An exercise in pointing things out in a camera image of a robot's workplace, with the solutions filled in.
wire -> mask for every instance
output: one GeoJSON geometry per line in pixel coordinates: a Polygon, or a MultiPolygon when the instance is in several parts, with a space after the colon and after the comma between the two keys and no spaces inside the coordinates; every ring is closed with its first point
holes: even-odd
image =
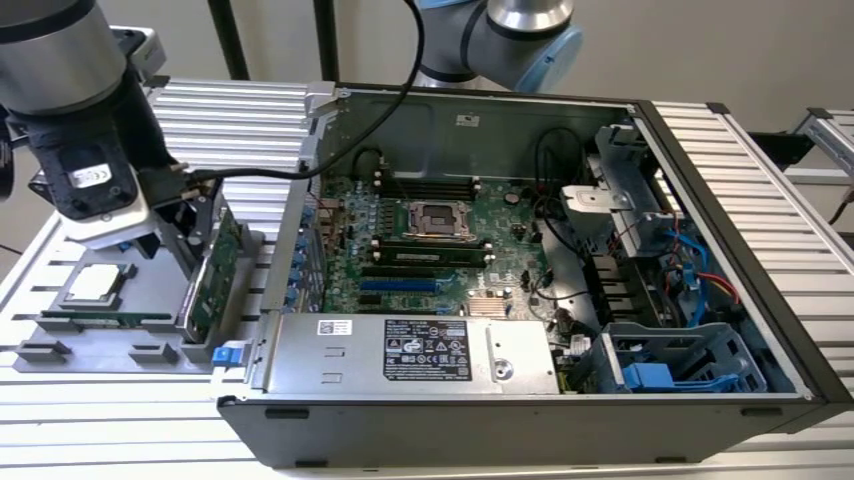
{"type": "Polygon", "coordinates": [[[190,180],[195,182],[204,182],[208,180],[215,180],[219,178],[232,178],[232,177],[271,177],[279,178],[283,180],[306,180],[313,178],[326,171],[329,171],[345,158],[345,156],[350,153],[350,151],[359,146],[359,144],[371,136],[371,134],[377,131],[377,129],[386,123],[389,117],[395,113],[398,107],[403,103],[407,95],[410,94],[410,90],[413,89],[413,85],[415,83],[415,77],[418,76],[419,67],[422,65],[422,59],[425,57],[425,21],[422,19],[422,14],[418,10],[418,6],[415,5],[414,0],[403,0],[406,6],[410,8],[413,12],[413,18],[415,19],[415,26],[418,27],[418,50],[415,53],[415,61],[413,62],[413,70],[410,71],[410,77],[406,82],[401,86],[401,93],[395,97],[391,105],[386,109],[386,112],[379,116],[379,118],[374,121],[371,126],[350,141],[345,147],[338,150],[338,152],[315,168],[306,170],[303,172],[279,172],[277,170],[269,170],[265,168],[227,168],[223,170],[196,170],[190,173],[190,180]]]}
{"type": "Polygon", "coordinates": [[[359,159],[362,158],[362,155],[365,155],[366,153],[374,153],[381,159],[383,158],[383,151],[379,148],[377,147],[359,148],[359,150],[357,150],[355,155],[353,156],[353,166],[350,167],[350,176],[354,178],[357,176],[357,164],[359,163],[359,159]]]}
{"type": "Polygon", "coordinates": [[[539,291],[539,284],[543,282],[543,278],[546,278],[547,273],[543,273],[539,278],[537,279],[537,281],[534,282],[534,287],[531,287],[531,292],[537,294],[537,296],[539,298],[542,298],[543,300],[550,300],[553,302],[561,301],[561,300],[569,300],[570,298],[575,298],[581,295],[587,295],[590,292],[587,290],[582,290],[581,292],[575,292],[571,295],[566,295],[563,297],[550,297],[547,295],[543,294],[543,292],[539,291]]]}
{"type": "MultiPolygon", "coordinates": [[[[543,202],[550,202],[550,201],[551,202],[558,202],[558,204],[561,204],[561,200],[558,200],[557,198],[543,196],[543,197],[539,198],[539,200],[537,200],[537,203],[534,204],[534,211],[537,211],[537,207],[539,207],[539,205],[543,204],[543,202]]],[[[549,231],[555,236],[558,241],[563,244],[563,246],[567,248],[567,250],[575,254],[575,256],[578,257],[579,260],[583,261],[585,257],[582,256],[581,252],[573,246],[573,244],[561,236],[561,234],[558,233],[558,229],[555,228],[555,226],[551,223],[551,220],[549,220],[549,203],[546,203],[543,206],[545,206],[545,209],[543,209],[543,221],[546,222],[546,227],[549,228],[549,231]]]]}
{"type": "Polygon", "coordinates": [[[306,192],[306,193],[309,193],[309,196],[310,196],[311,198],[314,198],[314,199],[315,199],[315,202],[318,202],[318,207],[319,207],[321,209],[323,209],[323,210],[329,210],[330,212],[335,212],[335,209],[334,209],[333,207],[327,207],[327,206],[323,204],[323,201],[318,198],[318,196],[313,193],[313,191],[311,191],[311,190],[309,190],[309,192],[306,192]]]}
{"type": "Polygon", "coordinates": [[[845,212],[845,208],[849,206],[848,202],[842,202],[840,204],[840,206],[837,207],[837,211],[833,213],[833,217],[830,217],[830,220],[828,220],[828,223],[830,225],[833,225],[834,223],[837,223],[837,221],[840,220],[840,217],[842,216],[842,213],[845,212]]]}
{"type": "Polygon", "coordinates": [[[700,256],[704,260],[704,270],[709,269],[709,251],[706,247],[704,247],[700,243],[692,240],[685,234],[677,233],[673,230],[667,230],[665,235],[678,238],[682,243],[685,243],[689,247],[694,248],[700,251],[700,256]]]}
{"type": "Polygon", "coordinates": [[[622,232],[619,232],[617,234],[617,237],[614,238],[614,240],[611,240],[611,246],[609,247],[609,255],[611,255],[614,253],[614,251],[617,250],[617,247],[619,245],[619,239],[623,235],[626,235],[629,233],[629,231],[638,226],[638,224],[641,223],[641,220],[637,220],[631,225],[629,225],[622,232]]]}
{"type": "Polygon", "coordinates": [[[733,286],[733,284],[730,282],[726,281],[726,278],[716,275],[714,273],[705,273],[705,272],[698,272],[697,273],[698,277],[706,278],[709,280],[712,280],[713,282],[718,282],[721,285],[724,285],[726,287],[726,289],[730,292],[730,295],[733,296],[733,299],[736,301],[736,303],[741,303],[741,298],[738,296],[738,290],[736,290],[736,287],[733,286]]]}
{"type": "MultiPolygon", "coordinates": [[[[551,135],[553,133],[557,132],[565,132],[569,133],[570,136],[573,137],[573,140],[575,140],[575,143],[578,145],[578,152],[579,152],[579,164],[581,164],[581,168],[578,170],[578,172],[575,173],[575,178],[571,179],[570,183],[575,183],[575,179],[579,176],[579,172],[583,170],[585,167],[585,158],[587,158],[587,152],[585,149],[585,143],[582,142],[581,136],[578,135],[578,133],[575,133],[575,130],[573,130],[570,127],[553,127],[549,130],[546,130],[543,133],[541,133],[538,139],[537,139],[537,145],[534,147],[534,156],[535,156],[535,160],[534,160],[534,181],[535,184],[539,185],[539,162],[541,162],[541,158],[542,158],[542,152],[543,152],[543,142],[546,141],[546,138],[549,137],[549,135],[551,135]]],[[[545,162],[543,162],[543,180],[546,182],[546,185],[549,185],[550,182],[550,178],[549,178],[549,158],[545,158],[545,162]]]]}
{"type": "Polygon", "coordinates": [[[721,290],[728,297],[733,297],[733,292],[730,292],[730,290],[724,286],[721,282],[718,282],[717,280],[710,280],[710,282],[716,287],[718,287],[718,290],[721,290]]]}
{"type": "Polygon", "coordinates": [[[20,250],[18,250],[16,248],[10,247],[8,245],[3,245],[0,243],[0,249],[6,250],[10,253],[14,253],[15,255],[20,256],[24,254],[24,252],[22,252],[20,250]]]}

green circuit board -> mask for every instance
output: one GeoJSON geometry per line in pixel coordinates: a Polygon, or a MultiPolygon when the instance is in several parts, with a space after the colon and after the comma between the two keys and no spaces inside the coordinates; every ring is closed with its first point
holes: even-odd
{"type": "Polygon", "coordinates": [[[527,270],[535,279],[546,271],[546,255],[542,244],[531,241],[534,233],[534,206],[530,199],[519,199],[515,205],[506,195],[523,196],[523,186],[506,181],[487,180],[474,201],[443,201],[421,198],[382,198],[362,182],[346,177],[327,179],[323,198],[338,200],[343,224],[353,226],[353,235],[327,245],[327,294],[323,311],[359,313],[371,310],[406,311],[439,315],[459,315],[473,298],[505,299],[505,312],[510,319],[530,319],[531,309],[543,317],[553,306],[529,306],[530,292],[521,287],[521,277],[527,270]],[[413,202],[462,204],[466,209],[469,231],[474,238],[469,243],[485,240],[493,244],[495,259],[486,268],[427,269],[438,283],[435,293],[366,292],[361,289],[366,280],[363,268],[375,265],[371,259],[371,240],[407,241],[411,231],[410,206],[413,202]],[[525,226],[521,238],[513,228],[525,226]],[[359,303],[362,295],[381,297],[373,305],[359,303]]]}

white wall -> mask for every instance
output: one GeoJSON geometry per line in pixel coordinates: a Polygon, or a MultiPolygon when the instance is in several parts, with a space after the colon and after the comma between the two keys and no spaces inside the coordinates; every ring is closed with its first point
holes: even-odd
{"type": "MultiPolygon", "coordinates": [[[[232,0],[252,76],[318,79],[311,0],[232,0]]],[[[112,23],[154,27],[176,76],[227,78],[204,0],[100,0],[112,23]]],[[[342,76],[395,83],[415,32],[401,0],[338,0],[342,76]]],[[[756,129],[805,106],[852,103],[853,0],[575,0],[586,44],[555,93],[721,101],[756,129]]]]}

red cable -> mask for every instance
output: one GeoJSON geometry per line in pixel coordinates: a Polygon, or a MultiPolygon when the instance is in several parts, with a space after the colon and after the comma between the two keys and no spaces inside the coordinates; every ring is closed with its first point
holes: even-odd
{"type": "Polygon", "coordinates": [[[724,277],[721,277],[720,275],[716,275],[714,273],[704,273],[704,272],[698,272],[697,276],[720,282],[721,285],[724,285],[726,289],[730,292],[733,292],[733,299],[736,300],[736,303],[737,304],[741,303],[741,299],[738,298],[738,291],[736,290],[736,287],[733,286],[733,284],[728,282],[724,277]]]}

white sticker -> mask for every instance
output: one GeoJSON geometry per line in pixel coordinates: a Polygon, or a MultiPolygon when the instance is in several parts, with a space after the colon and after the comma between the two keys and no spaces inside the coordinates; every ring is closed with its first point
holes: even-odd
{"type": "Polygon", "coordinates": [[[318,321],[318,335],[353,335],[353,320],[318,321]]]}
{"type": "Polygon", "coordinates": [[[474,128],[478,128],[481,126],[481,116],[478,116],[478,115],[458,115],[457,116],[457,126],[458,127],[474,127],[474,128]]]}
{"type": "Polygon", "coordinates": [[[107,183],[112,179],[112,170],[110,165],[102,163],[94,167],[82,168],[68,174],[68,181],[75,188],[88,188],[102,183],[107,183]]]}

